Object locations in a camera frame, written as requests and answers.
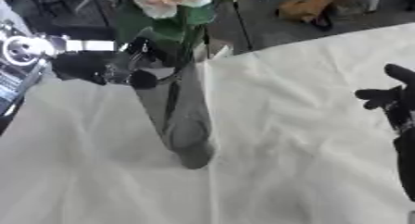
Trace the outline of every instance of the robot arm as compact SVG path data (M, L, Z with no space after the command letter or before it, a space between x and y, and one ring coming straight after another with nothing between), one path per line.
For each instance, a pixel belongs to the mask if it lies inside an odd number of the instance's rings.
M107 64L96 65L88 52L112 52ZM149 88L157 78L138 69L141 59L164 61L164 52L143 37L116 49L111 41L71 40L66 36L26 35L11 21L0 22L0 115L14 104L44 75L53 62L55 71L98 84L120 83Z
M415 72L391 64L384 69L388 76L406 86L358 90L356 97L367 100L366 109L381 108L395 130L399 178L409 199L415 202Z

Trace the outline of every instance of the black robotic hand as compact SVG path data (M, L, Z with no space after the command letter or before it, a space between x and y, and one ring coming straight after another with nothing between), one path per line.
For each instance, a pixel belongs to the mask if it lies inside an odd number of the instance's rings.
M384 70L406 87L358 90L356 97L367 100L366 109L382 108L398 134L394 145L399 178L409 199L415 202L415 72L392 64L386 65Z

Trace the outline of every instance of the cable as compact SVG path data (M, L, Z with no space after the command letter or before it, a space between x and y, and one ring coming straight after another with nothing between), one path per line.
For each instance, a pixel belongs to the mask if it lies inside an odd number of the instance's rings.
M241 25L242 31L244 33L244 37L245 37L245 40L246 40L248 50L252 51L254 49L254 47L252 46L251 40L249 39L249 35L248 35L247 30L246 30L244 19L242 18L241 13L239 12L238 2L233 2L233 8L235 9L236 16L238 17L239 24Z
M106 14L104 13L104 10L102 10L102 7L99 4L98 0L93 0L93 1L94 1L94 5L96 7L96 10L98 10L99 15L101 15L101 18L104 21L104 24L106 24L106 27L109 28L109 21L107 19Z

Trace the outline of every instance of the green leaf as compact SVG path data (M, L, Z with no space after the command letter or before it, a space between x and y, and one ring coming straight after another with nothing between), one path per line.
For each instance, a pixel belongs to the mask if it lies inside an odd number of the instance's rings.
M203 25L212 22L216 13L213 5L186 8L186 23L189 25Z
M117 42L131 41L142 29L151 26L153 20L143 10L136 6L132 0L127 0L117 9L116 31Z
M182 42L184 28L178 24L176 19L160 19L153 22L153 31L162 38L174 42Z

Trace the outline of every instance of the white cloth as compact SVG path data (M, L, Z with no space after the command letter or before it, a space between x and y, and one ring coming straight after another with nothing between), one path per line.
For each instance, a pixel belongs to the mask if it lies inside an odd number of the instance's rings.
M217 154L186 170L128 87L49 81L0 140L0 224L390 224L412 204L393 134L354 98L415 65L415 25L200 66Z
M415 69L413 35L360 31L201 68L219 146L213 223L407 223L395 136L354 92L397 85L386 63Z

